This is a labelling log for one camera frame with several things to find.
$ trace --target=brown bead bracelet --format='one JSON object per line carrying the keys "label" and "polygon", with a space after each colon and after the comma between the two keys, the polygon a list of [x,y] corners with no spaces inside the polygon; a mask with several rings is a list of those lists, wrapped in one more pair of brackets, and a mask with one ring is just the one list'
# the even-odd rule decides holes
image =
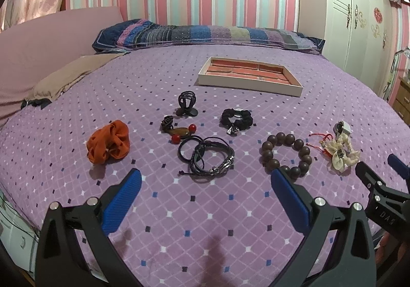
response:
{"label": "brown bead bracelet", "polygon": [[[285,145],[293,148],[299,152],[300,162],[298,167],[289,168],[287,165],[280,166],[280,162],[273,158],[272,149],[276,145]],[[299,177],[304,177],[309,171],[309,166],[312,164],[312,158],[310,156],[309,147],[305,146],[302,139],[296,139],[293,134],[285,135],[283,132],[279,132],[276,135],[268,136],[268,139],[262,144],[262,162],[269,171],[273,171],[276,168],[282,168],[292,180],[296,180]]]}

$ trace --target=hand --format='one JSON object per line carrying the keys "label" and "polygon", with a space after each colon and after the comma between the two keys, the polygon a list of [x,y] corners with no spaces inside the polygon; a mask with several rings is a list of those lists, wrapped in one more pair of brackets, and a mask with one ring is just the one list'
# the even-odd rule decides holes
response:
{"label": "hand", "polygon": [[[390,234],[386,232],[380,240],[380,247],[376,251],[376,264],[381,263],[385,259],[385,247],[389,241]],[[407,243],[402,243],[397,253],[397,261],[399,261],[408,249]]]}

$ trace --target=red paper-cut decoration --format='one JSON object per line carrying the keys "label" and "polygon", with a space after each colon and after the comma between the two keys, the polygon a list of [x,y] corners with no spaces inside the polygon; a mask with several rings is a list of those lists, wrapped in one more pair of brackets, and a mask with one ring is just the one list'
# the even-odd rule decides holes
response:
{"label": "red paper-cut decoration", "polygon": [[379,24],[382,23],[383,22],[383,15],[382,15],[380,9],[375,8],[373,13],[374,13],[374,18],[376,19],[377,23],[379,23]]}

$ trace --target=beige blanket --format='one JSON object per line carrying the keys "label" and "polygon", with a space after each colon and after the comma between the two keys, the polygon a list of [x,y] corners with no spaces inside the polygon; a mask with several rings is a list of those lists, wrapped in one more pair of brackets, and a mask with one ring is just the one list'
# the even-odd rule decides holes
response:
{"label": "beige blanket", "polygon": [[55,101],[60,97],[61,93],[66,92],[85,75],[104,66],[120,55],[123,55],[123,53],[84,55],[42,79],[34,86],[25,100],[32,101],[34,99],[48,98],[51,101]]}

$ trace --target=black scrunchie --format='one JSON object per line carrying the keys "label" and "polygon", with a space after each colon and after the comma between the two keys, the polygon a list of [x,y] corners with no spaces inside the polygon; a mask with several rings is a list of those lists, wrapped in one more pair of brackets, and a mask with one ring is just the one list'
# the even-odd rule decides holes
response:
{"label": "black scrunchie", "polygon": [[[235,115],[240,116],[241,118],[232,123],[229,118],[232,118]],[[222,112],[221,124],[227,128],[236,127],[240,131],[244,131],[252,126],[253,118],[251,117],[251,112],[248,110],[236,111],[234,109],[226,109]]]}

